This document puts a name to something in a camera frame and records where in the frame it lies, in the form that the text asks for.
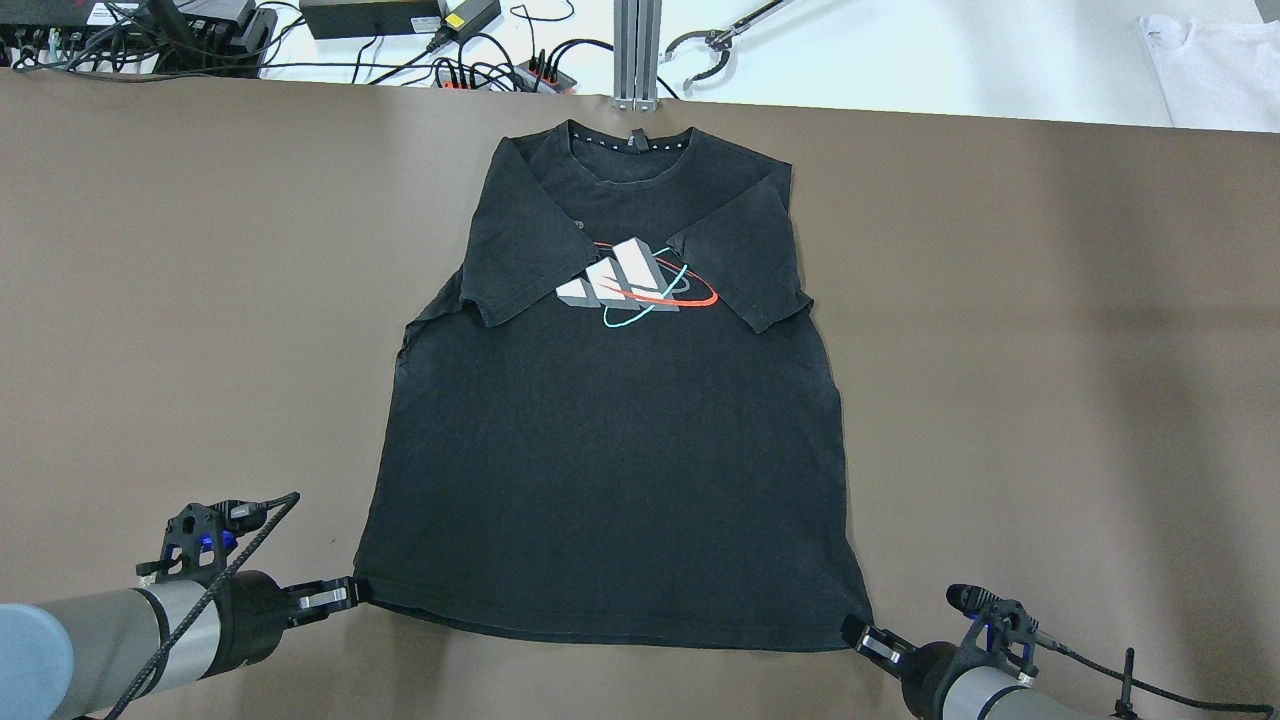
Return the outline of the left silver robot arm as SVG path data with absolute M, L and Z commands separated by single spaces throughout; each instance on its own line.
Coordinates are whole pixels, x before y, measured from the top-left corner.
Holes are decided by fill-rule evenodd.
M 1 612 L 5 719 L 78 719 L 113 706 L 146 662 L 152 694 L 268 659 L 292 628 L 357 606 L 361 584 L 344 577 L 282 587 L 262 571 L 236 574 L 204 602 L 191 579 Z

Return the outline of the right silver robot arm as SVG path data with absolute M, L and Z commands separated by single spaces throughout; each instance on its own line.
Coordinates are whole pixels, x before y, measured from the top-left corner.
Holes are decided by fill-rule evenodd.
M 852 615 L 841 626 L 846 643 L 895 678 L 914 719 L 1089 719 L 1089 714 L 1030 687 L 1009 660 L 1001 624 L 974 619 L 960 643 L 914 646 Z

